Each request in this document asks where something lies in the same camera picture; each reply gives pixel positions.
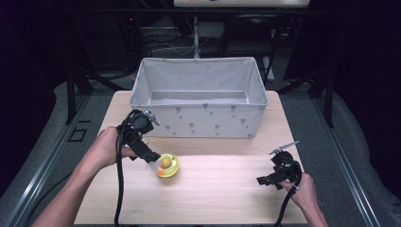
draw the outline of finger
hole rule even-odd
[[[123,147],[121,150],[121,155],[123,158],[126,157],[137,157],[137,155],[132,151],[132,149]]]
[[[290,189],[294,185],[294,183],[289,183],[288,181],[283,181],[279,184],[282,185],[285,189]]]

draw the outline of forearm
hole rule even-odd
[[[327,227],[324,214],[319,207],[302,209],[310,227]]]
[[[33,226],[72,226],[97,170],[80,163],[70,179]]]

